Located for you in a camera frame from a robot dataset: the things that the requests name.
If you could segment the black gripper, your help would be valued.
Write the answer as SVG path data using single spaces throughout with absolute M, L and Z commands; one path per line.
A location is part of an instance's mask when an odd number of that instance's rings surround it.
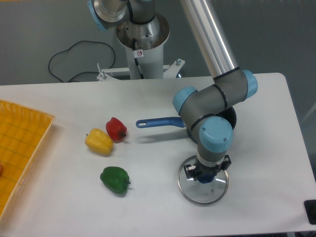
M 205 166 L 200 162 L 195 164 L 186 164 L 183 166 L 187 180 L 196 181 L 197 178 L 211 178 L 215 177 L 220 171 L 225 171 L 232 164 L 230 156 L 225 155 L 223 161 L 220 164 L 216 164 L 212 167 Z

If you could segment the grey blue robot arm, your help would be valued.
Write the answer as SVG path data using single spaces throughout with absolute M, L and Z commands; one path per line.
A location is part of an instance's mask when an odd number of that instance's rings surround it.
M 205 184 L 231 164 L 226 152 L 235 124 L 221 113 L 253 96 L 258 82 L 237 65 L 211 1 L 184 0 L 181 5 L 214 79 L 203 90 L 185 87 L 173 98 L 175 110 L 197 143 L 196 162 L 184 166 L 185 174 Z M 156 12 L 153 0 L 90 0 L 88 7 L 99 28 L 116 28 L 131 79 L 160 79 L 166 74 L 163 45 L 169 25 Z

